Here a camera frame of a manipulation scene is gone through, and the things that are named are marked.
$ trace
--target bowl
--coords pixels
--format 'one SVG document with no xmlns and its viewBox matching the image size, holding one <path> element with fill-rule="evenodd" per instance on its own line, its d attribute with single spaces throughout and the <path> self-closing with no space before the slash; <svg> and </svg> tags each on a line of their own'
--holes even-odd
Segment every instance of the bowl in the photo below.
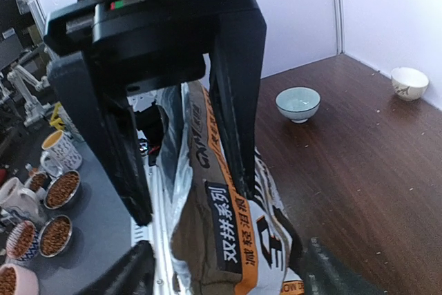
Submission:
<svg viewBox="0 0 442 295">
<path fill-rule="evenodd" d="M 61 218 L 65 219 L 65 220 L 67 220 L 67 221 L 69 222 L 69 225 L 70 225 L 70 226 L 69 226 L 68 237 L 67 237 L 65 243 L 61 246 L 60 249 L 58 249 L 58 250 L 57 250 L 55 253 L 53 253 L 53 254 L 46 255 L 45 253 L 43 253 L 43 251 L 42 251 L 42 249 L 41 249 L 41 248 L 42 248 L 42 240 L 44 239 L 44 236 L 46 235 L 49 226 L 51 226 L 51 224 L 52 224 L 54 221 L 59 220 L 59 219 L 61 219 Z M 49 220 L 49 221 L 43 226 L 43 228 L 42 228 L 41 231 L 40 231 L 40 235 L 39 235 L 39 239 L 38 239 L 38 241 L 39 241 L 39 251 L 40 251 L 40 254 L 41 254 L 43 257 L 46 257 L 46 258 L 52 258 L 52 257 L 55 257 L 55 256 L 60 256 L 60 255 L 65 254 L 65 253 L 68 251 L 69 247 L 72 245 L 72 229 L 73 229 L 73 228 L 72 228 L 72 221 L 70 220 L 70 218 L 69 218 L 68 216 L 65 216 L 64 214 L 61 214 L 60 216 L 54 217 L 54 218 L 52 218 L 51 220 Z"/>
<path fill-rule="evenodd" d="M 15 249 L 19 244 L 20 237 L 26 227 L 32 227 L 32 241 L 30 241 L 26 246 L 28 247 L 22 254 L 19 256 L 16 255 Z M 10 232 L 8 239 L 6 241 L 6 254 L 9 258 L 14 259 L 18 262 L 27 262 L 33 259 L 37 253 L 39 252 L 39 232 L 35 228 L 35 225 L 29 220 L 25 220 L 20 222 L 17 226 L 12 229 Z"/>
<path fill-rule="evenodd" d="M 312 117 L 319 104 L 319 93 L 303 86 L 284 90 L 276 97 L 278 110 L 296 124 L 302 124 Z"/>
<path fill-rule="evenodd" d="M 77 174 L 78 176 L 78 181 L 77 181 L 77 186 L 75 187 L 74 191 L 66 198 L 66 200 L 54 207 L 51 207 L 48 205 L 48 197 L 50 195 L 50 190 L 54 187 L 57 186 L 57 184 L 59 183 L 59 181 L 68 174 Z M 77 171 L 67 171 L 65 172 L 63 175 L 59 176 L 57 179 L 54 180 L 53 183 L 51 183 L 48 187 L 48 189 L 46 190 L 46 195 L 43 199 L 43 204 L 45 206 L 45 208 L 49 209 L 49 210 L 56 210 L 56 209 L 71 209 L 75 203 L 78 201 L 79 196 L 80 196 L 80 192 L 81 192 L 81 179 L 80 179 L 80 174 Z"/>
<path fill-rule="evenodd" d="M 14 295 L 38 295 L 39 294 L 39 281 L 34 272 L 25 267 L 15 264 L 3 264 L 0 266 L 0 276 L 3 276 L 7 272 L 7 269 L 14 269 L 15 272 L 15 290 Z M 4 294 L 1 291 L 1 286 L 6 280 L 0 282 L 0 294 Z"/>
<path fill-rule="evenodd" d="M 427 75 L 417 69 L 398 67 L 392 70 L 394 92 L 407 102 L 422 97 L 429 83 Z"/>
<path fill-rule="evenodd" d="M 44 175 L 46 177 L 46 179 L 44 180 L 42 186 L 37 190 L 34 191 L 35 194 L 37 195 L 39 200 L 43 200 L 44 196 L 46 195 L 46 188 L 48 188 L 49 184 L 50 184 L 50 178 L 48 177 L 48 174 L 46 174 L 46 172 L 44 171 L 38 171 L 36 172 L 33 176 L 29 177 L 26 182 L 24 183 L 25 188 L 30 189 L 30 185 L 32 183 L 32 180 L 34 180 L 34 178 L 36 176 L 41 176 Z"/>
</svg>

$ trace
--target bowl of pet food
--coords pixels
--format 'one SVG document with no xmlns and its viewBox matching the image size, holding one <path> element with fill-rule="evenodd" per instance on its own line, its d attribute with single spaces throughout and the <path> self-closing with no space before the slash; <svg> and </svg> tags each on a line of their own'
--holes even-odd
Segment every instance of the bowl of pet food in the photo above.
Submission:
<svg viewBox="0 0 442 295">
<path fill-rule="evenodd" d="M 20 222 L 6 241 L 6 255 L 19 262 L 33 259 L 39 252 L 38 231 L 29 220 Z"/>
<path fill-rule="evenodd" d="M 46 195 L 46 189 L 50 184 L 50 178 L 45 172 L 37 172 L 25 182 L 25 188 L 35 192 L 39 200 L 43 200 Z"/>
<path fill-rule="evenodd" d="M 34 272 L 15 264 L 0 266 L 1 295 L 38 295 L 39 281 Z"/>
<path fill-rule="evenodd" d="M 276 97 L 280 113 L 296 124 L 302 124 L 312 117 L 319 104 L 319 93 L 303 86 L 286 89 Z"/>
<path fill-rule="evenodd" d="M 75 205 L 80 190 L 80 174 L 77 171 L 66 172 L 49 185 L 44 206 L 49 210 L 70 209 Z"/>
<path fill-rule="evenodd" d="M 41 229 L 40 254 L 52 258 L 64 254 L 72 243 L 72 222 L 68 216 L 60 215 L 49 220 Z"/>
<path fill-rule="evenodd" d="M 392 70 L 392 85 L 394 92 L 399 98 L 411 102 L 419 99 L 427 90 L 430 81 L 421 71 L 408 68 L 398 67 Z"/>
</svg>

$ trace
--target mug handle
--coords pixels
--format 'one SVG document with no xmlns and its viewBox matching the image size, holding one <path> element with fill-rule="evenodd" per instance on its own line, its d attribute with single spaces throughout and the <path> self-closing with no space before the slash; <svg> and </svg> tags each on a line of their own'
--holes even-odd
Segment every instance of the mug handle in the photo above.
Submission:
<svg viewBox="0 0 442 295">
<path fill-rule="evenodd" d="M 53 161 L 53 163 L 57 167 L 57 174 L 52 174 L 52 172 L 50 171 L 49 166 L 46 164 L 46 159 L 51 159 Z M 49 175 L 51 175 L 51 176 L 53 176 L 55 178 L 58 178 L 59 176 L 61 176 L 64 173 L 63 166 L 59 163 L 58 160 L 56 160 L 54 158 L 51 158 L 49 152 L 47 152 L 47 151 L 43 151 L 41 153 L 40 165 L 41 165 L 41 167 L 43 167 L 43 169 L 46 171 L 46 173 L 48 173 Z"/>
<path fill-rule="evenodd" d="M 19 194 L 19 196 L 28 196 L 31 200 L 34 201 L 34 203 L 36 204 L 37 208 L 35 209 L 37 215 L 39 214 L 39 205 L 40 205 L 40 200 L 37 197 L 37 194 L 28 189 L 28 188 L 20 188 L 17 192 Z"/>
</svg>

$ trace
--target pink cup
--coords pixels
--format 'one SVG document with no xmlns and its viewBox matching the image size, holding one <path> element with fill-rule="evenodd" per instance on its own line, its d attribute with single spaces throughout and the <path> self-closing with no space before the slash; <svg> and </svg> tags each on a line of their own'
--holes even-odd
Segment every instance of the pink cup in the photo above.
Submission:
<svg viewBox="0 0 442 295">
<path fill-rule="evenodd" d="M 3 264 L 0 266 L 0 274 L 8 267 L 12 267 L 15 270 L 16 285 L 14 295 L 39 295 L 39 281 L 34 272 L 15 264 Z"/>
</svg>

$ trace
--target light blue bowl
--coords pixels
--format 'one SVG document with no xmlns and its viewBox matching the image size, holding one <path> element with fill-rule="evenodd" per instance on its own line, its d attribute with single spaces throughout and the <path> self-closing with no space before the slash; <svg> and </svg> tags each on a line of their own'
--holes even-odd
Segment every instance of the light blue bowl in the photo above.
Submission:
<svg viewBox="0 0 442 295">
<path fill-rule="evenodd" d="M 32 242 L 29 245 L 28 250 L 26 250 L 26 252 L 20 257 L 17 257 L 13 254 L 14 248 L 17 245 L 18 240 L 20 239 L 21 233 L 23 232 L 25 226 L 27 225 L 32 226 L 32 228 L 34 229 L 34 238 L 32 239 Z M 29 220 L 20 222 L 17 226 L 14 227 L 14 229 L 11 231 L 11 233 L 8 236 L 8 240 L 6 241 L 6 254 L 8 255 L 9 258 L 14 259 L 18 262 L 27 262 L 33 259 L 38 252 L 39 252 L 39 232 L 35 228 L 35 225 Z"/>
<path fill-rule="evenodd" d="M 284 90 L 276 97 L 278 110 L 296 124 L 302 124 L 312 117 L 319 104 L 319 93 L 303 86 Z"/>
</svg>

